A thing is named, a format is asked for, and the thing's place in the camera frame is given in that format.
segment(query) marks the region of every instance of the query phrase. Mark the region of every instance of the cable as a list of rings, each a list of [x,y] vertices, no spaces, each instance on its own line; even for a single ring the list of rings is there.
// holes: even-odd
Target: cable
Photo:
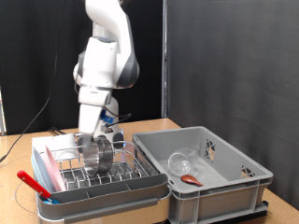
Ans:
[[[77,78],[78,78],[78,72],[76,74],[76,79],[75,79],[75,86],[74,86],[74,90],[75,90],[75,93],[78,94],[78,90],[77,90]]]
[[[111,115],[113,115],[113,116],[115,116],[115,117],[118,117],[118,118],[125,118],[125,117],[127,117],[127,116],[129,116],[129,115],[131,115],[132,116],[132,114],[126,114],[126,115],[117,115],[117,114],[115,114],[115,113],[113,113],[111,110],[109,110],[106,106],[105,106],[105,110],[106,111],[108,111]]]
[[[112,123],[112,124],[107,124],[106,126],[107,127],[111,127],[115,124],[118,124],[118,123],[121,123],[121,122],[124,122],[125,120],[128,120],[130,117],[132,116],[132,114],[127,114],[127,116],[124,118],[124,119],[120,119],[119,121],[115,122],[115,123]]]
[[[22,183],[23,183],[23,182],[21,182],[21,183],[19,184],[19,186],[16,188],[16,191],[15,191],[15,199],[16,199],[16,202],[17,202],[17,204],[19,205],[19,207],[21,207],[21,208],[24,209],[25,211],[37,215],[37,213],[29,211],[28,209],[24,208],[24,207],[18,202],[17,191],[18,191],[18,189],[19,189],[19,187],[20,187],[20,185],[21,185]]]
[[[58,132],[59,134],[66,134],[65,132],[63,132],[63,131],[59,130],[58,128],[55,128],[55,127],[51,127],[50,129]]]
[[[10,147],[8,153],[6,155],[4,155],[1,159],[0,162],[2,162],[10,153],[11,149],[16,145],[16,143],[20,140],[20,138],[26,133],[26,131],[30,128],[30,126],[33,124],[33,122],[36,121],[37,117],[43,112],[43,110],[46,108],[49,100],[50,100],[50,96],[52,94],[52,90],[54,87],[54,83],[55,83],[55,79],[56,79],[56,72],[57,72],[57,55],[58,55],[58,48],[59,48],[59,35],[60,35],[60,28],[61,28],[61,24],[62,24],[62,17],[63,17],[63,13],[64,13],[64,7],[66,5],[67,0],[64,0],[64,5],[62,7],[62,10],[60,12],[60,19],[59,19],[59,24],[58,24],[58,34],[57,34],[57,42],[56,42],[56,56],[55,56],[55,65],[54,65],[54,75],[53,75],[53,81],[50,87],[50,93],[49,93],[49,97],[46,101],[46,103],[44,104],[44,106],[41,108],[41,110],[38,112],[38,114],[34,117],[33,120],[31,120],[31,122],[28,124],[28,126],[25,128],[25,130],[21,133],[21,135],[17,138],[17,140],[12,144],[12,146]]]
[[[59,135],[56,131],[53,129],[48,129],[48,132],[53,133],[55,136]]]

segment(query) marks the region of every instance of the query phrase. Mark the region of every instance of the clear glass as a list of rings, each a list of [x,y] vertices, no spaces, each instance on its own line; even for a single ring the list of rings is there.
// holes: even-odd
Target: clear glass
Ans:
[[[170,173],[176,176],[186,175],[202,157],[200,147],[192,145],[178,149],[168,159]]]

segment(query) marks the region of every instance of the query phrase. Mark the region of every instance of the plastic tray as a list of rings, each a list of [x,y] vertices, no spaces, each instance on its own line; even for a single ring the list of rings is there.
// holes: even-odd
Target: plastic tray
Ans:
[[[267,209],[263,190],[273,174],[208,129],[135,133],[133,141],[151,165],[168,176],[174,196],[171,223],[211,223]],[[168,171],[169,156],[189,145],[199,146],[204,154],[192,170],[203,187],[185,184]]]
[[[153,206],[167,193],[167,176],[152,175],[52,193],[60,204],[44,203],[40,197],[37,203],[43,218],[73,223]]]

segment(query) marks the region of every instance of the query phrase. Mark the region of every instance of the black curtain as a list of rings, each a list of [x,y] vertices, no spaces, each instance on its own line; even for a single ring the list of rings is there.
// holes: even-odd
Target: black curtain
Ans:
[[[0,85],[7,133],[21,133],[45,104],[54,72],[59,15],[64,0],[1,1]],[[162,0],[125,0],[139,80],[127,90],[114,91],[120,113],[132,120],[157,119],[161,111]],[[62,19],[57,77],[49,104],[28,133],[78,127],[78,96],[73,69],[92,35],[84,2],[68,0]]]
[[[205,126],[299,208],[299,1],[168,1],[170,119]]]

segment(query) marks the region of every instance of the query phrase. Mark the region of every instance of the table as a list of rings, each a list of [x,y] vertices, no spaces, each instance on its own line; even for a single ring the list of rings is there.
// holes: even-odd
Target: table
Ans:
[[[120,124],[124,129],[124,139],[132,141],[133,133],[151,132],[166,129],[176,129],[179,126],[170,119],[155,119]],[[64,130],[66,133],[76,133],[78,129]],[[28,209],[27,212],[16,203],[14,193],[21,181],[16,176],[19,170],[33,174],[31,167],[31,142],[33,137],[49,136],[49,132],[27,133],[12,149],[7,158],[0,163],[0,220],[1,223],[37,223],[35,192],[28,186],[22,184],[18,189],[18,202]],[[9,150],[18,135],[0,137],[0,155],[3,156]],[[288,203],[281,200],[277,195],[266,189],[263,200],[269,202],[268,215],[258,217],[242,224],[281,224],[299,223],[299,212]]]

